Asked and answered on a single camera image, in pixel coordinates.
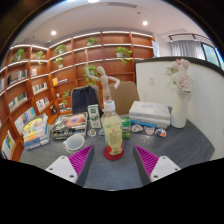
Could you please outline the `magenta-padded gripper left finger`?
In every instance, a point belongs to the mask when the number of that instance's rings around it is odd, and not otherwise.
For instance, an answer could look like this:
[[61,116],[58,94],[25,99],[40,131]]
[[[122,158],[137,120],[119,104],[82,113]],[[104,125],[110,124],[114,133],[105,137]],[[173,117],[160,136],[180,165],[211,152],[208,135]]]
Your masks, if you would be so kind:
[[47,171],[79,186],[84,186],[94,154],[94,146],[90,145],[69,157],[60,156],[47,168]]

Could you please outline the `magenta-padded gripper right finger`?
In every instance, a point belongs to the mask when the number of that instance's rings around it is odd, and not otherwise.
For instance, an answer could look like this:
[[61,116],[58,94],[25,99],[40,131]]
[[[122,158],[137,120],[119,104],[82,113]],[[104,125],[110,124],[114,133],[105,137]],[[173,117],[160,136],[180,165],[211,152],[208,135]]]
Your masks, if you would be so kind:
[[180,167],[167,156],[158,157],[137,145],[133,146],[133,156],[143,185],[147,185],[180,170]]

